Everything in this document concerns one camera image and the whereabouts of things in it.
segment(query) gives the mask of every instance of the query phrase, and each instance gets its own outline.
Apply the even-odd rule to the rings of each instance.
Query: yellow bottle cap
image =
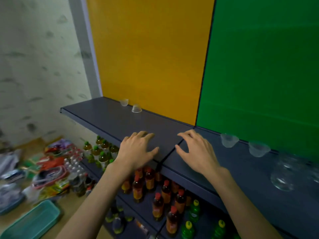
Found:
[[[221,227],[221,228],[224,228],[225,227],[225,222],[223,220],[219,220],[218,221],[218,225]]]
[[[198,206],[198,205],[199,205],[199,201],[195,199],[195,200],[194,200],[194,205],[195,205],[195,206]]]
[[[191,229],[193,227],[192,223],[190,221],[186,221],[186,228]]]

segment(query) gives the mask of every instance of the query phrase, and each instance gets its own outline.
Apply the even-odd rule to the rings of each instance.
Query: green panel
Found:
[[[197,126],[319,155],[319,0],[217,0]]]

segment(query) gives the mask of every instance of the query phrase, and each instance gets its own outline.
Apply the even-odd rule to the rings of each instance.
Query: hand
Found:
[[[186,141],[189,153],[183,151],[178,145],[175,145],[176,152],[192,169],[206,177],[209,173],[217,172],[221,168],[212,145],[201,134],[189,130],[177,135]]]
[[[149,140],[155,136],[154,133],[146,134],[145,131],[133,132],[130,137],[123,139],[115,160],[120,166],[125,166],[132,172],[152,160],[158,153],[159,147],[150,152],[146,151]]]

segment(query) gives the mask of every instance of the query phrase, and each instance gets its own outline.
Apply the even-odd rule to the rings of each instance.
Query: forearm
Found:
[[[96,238],[106,212],[130,171],[116,161],[109,164],[94,190],[63,227],[57,238]]]
[[[220,168],[206,176],[221,197],[242,239],[282,239],[277,230],[242,192],[230,172]]]

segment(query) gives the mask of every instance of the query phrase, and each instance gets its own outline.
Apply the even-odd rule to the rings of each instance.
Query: teal plastic tray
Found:
[[[43,201],[10,225],[0,239],[38,239],[57,223],[59,215],[51,201]]]

